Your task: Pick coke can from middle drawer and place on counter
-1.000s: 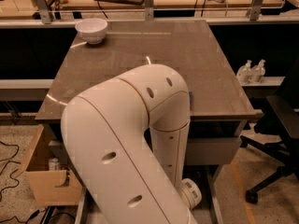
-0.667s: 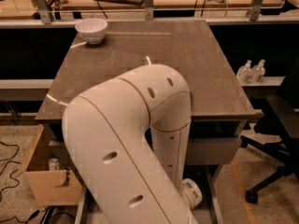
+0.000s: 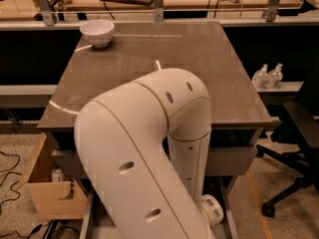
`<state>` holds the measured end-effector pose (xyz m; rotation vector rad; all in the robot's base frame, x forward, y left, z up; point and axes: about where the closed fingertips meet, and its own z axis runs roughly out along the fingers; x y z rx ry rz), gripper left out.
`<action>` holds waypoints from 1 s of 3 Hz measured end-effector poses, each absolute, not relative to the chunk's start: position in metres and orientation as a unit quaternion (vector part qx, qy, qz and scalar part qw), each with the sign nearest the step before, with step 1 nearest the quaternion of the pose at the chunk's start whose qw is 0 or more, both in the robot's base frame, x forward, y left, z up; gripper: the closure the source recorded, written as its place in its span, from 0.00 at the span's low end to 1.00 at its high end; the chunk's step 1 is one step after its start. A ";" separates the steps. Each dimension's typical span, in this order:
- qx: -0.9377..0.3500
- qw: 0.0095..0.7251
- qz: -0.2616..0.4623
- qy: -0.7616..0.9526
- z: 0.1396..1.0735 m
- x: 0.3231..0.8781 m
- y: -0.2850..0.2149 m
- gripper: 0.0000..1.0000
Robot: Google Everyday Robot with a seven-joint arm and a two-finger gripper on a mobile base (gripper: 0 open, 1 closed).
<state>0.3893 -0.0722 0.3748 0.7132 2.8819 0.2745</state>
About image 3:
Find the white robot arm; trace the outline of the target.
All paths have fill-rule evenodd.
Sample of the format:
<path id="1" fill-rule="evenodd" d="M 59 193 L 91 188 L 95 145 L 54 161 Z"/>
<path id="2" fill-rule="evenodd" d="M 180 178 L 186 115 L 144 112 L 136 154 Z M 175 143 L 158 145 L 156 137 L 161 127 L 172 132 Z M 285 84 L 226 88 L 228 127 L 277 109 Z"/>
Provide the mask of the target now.
<path id="1" fill-rule="evenodd" d="M 210 133 L 208 90 L 186 70 L 152 72 L 83 106 L 77 153 L 124 239 L 216 239 L 201 204 Z"/>

